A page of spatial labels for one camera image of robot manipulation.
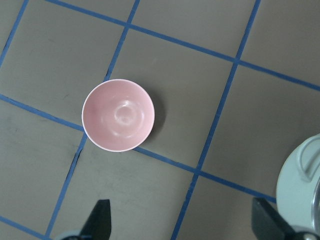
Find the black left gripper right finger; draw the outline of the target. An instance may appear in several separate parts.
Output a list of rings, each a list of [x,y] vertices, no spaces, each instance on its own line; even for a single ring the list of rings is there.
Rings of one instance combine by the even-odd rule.
[[[318,240],[320,238],[309,230],[295,230],[266,199],[260,197],[252,199],[251,229],[258,240]]]

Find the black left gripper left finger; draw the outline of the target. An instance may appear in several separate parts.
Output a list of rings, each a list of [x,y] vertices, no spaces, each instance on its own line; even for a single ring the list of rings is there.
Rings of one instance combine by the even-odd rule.
[[[96,202],[89,217],[78,230],[65,231],[55,240],[109,240],[112,232],[111,203],[109,199]]]

